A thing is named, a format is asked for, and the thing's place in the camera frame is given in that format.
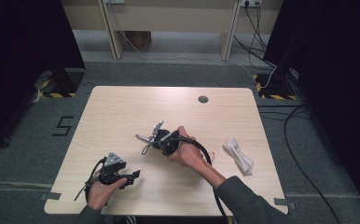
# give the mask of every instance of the person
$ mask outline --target person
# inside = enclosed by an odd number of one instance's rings
[[[195,140],[195,137],[187,134],[183,126],[180,126],[177,131],[180,135]],[[272,207],[264,198],[256,195],[243,184],[239,177],[222,176],[202,158],[200,150],[190,143],[180,142],[178,149],[168,157],[168,161],[176,161],[202,176],[232,212],[238,224],[295,223],[290,217]],[[110,199],[111,194],[125,182],[126,179],[120,179],[110,186],[105,186],[96,181],[90,189],[88,204],[78,216],[76,223],[103,223],[104,216],[100,211]]]

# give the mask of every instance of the gray carpet floor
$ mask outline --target gray carpet floor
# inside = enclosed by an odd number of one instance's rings
[[[42,194],[49,192],[70,145],[78,121],[95,86],[184,86],[250,88],[255,93],[263,126],[287,201],[298,223],[336,223],[325,202],[300,172],[284,139],[284,120],[301,100],[267,100],[256,94],[254,81],[236,65],[169,63],[86,63],[74,98],[40,98],[23,113],[0,148],[0,223],[72,223],[76,216],[44,212]],[[250,67],[251,74],[258,70]],[[307,108],[287,123],[286,136],[298,163],[325,195],[341,223],[360,223],[360,197],[346,170],[326,149]],[[67,136],[57,129],[72,126]]]

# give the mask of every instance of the person's left hand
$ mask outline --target person's left hand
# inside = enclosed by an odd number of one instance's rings
[[[102,211],[113,192],[127,182],[127,178],[122,178],[112,185],[104,185],[99,180],[95,181],[90,187],[87,205],[96,211]]]

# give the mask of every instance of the gray sleeve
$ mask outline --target gray sleeve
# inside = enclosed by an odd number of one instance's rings
[[[218,197],[232,212],[238,224],[295,223],[287,215],[270,206],[237,176],[232,176],[216,190]]]
[[[86,205],[75,221],[75,224],[84,224],[84,223],[102,224],[104,223],[104,215],[102,215],[100,212]]]

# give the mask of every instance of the table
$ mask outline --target table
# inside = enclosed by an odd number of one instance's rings
[[[239,0],[126,0],[124,5],[100,5],[116,59],[125,48],[120,31],[166,31],[218,33],[223,61],[229,57],[241,6]]]
[[[199,102],[206,96],[208,102]],[[78,191],[93,166],[110,151],[127,162],[121,174],[141,170],[132,186],[117,190],[103,214],[134,216],[221,216],[212,188],[189,168],[167,162],[160,151],[150,148],[135,135],[149,136],[154,125],[174,131],[184,125],[191,136],[215,153],[213,167],[224,176],[237,175],[256,194],[287,213],[287,206],[275,205],[283,190],[270,153],[267,137],[252,91],[237,88],[96,87],[63,160],[48,199],[49,214],[78,214],[86,205]],[[222,148],[234,137],[241,151],[254,161],[253,174],[243,176],[235,161]]]

